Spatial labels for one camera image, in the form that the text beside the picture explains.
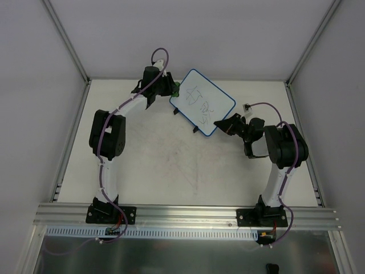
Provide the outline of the green bone-shaped eraser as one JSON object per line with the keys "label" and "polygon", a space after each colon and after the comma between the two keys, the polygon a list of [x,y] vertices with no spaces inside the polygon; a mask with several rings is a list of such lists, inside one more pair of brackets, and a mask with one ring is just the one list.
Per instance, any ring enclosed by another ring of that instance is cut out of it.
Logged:
{"label": "green bone-shaped eraser", "polygon": [[172,85],[171,97],[172,98],[179,97],[179,92],[180,92],[180,83],[174,82],[174,84]]}

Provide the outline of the blue-framed whiteboard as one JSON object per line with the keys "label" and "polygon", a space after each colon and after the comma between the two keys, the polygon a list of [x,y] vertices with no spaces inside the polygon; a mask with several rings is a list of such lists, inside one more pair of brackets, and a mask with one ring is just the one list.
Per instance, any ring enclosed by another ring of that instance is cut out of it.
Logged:
{"label": "blue-framed whiteboard", "polygon": [[236,101],[196,69],[191,69],[180,83],[178,97],[170,104],[179,110],[205,136],[211,136],[217,126],[236,106]]}

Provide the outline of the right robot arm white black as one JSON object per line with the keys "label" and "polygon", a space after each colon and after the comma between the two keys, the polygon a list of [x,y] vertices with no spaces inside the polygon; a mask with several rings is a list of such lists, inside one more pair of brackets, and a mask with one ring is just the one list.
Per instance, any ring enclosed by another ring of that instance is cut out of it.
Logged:
{"label": "right robot arm white black", "polygon": [[271,171],[264,192],[253,209],[239,214],[244,221],[257,221],[269,225],[281,219],[284,211],[283,196],[291,174],[306,161],[308,146],[294,124],[284,121],[277,126],[266,126],[265,121],[234,114],[214,125],[229,136],[238,135],[244,143],[244,153],[249,159],[269,158]]}

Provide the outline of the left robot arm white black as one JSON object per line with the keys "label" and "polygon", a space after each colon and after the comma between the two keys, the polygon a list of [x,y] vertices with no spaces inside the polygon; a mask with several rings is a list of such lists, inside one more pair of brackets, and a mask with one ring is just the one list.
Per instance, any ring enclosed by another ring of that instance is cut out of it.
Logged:
{"label": "left robot arm white black", "polygon": [[115,158],[125,147],[127,117],[146,110],[157,96],[178,97],[179,89],[180,84],[165,71],[160,59],[145,67],[142,79],[124,103],[112,111],[96,111],[89,146],[99,160],[99,188],[88,208],[87,223],[113,223],[123,215],[118,204]]}

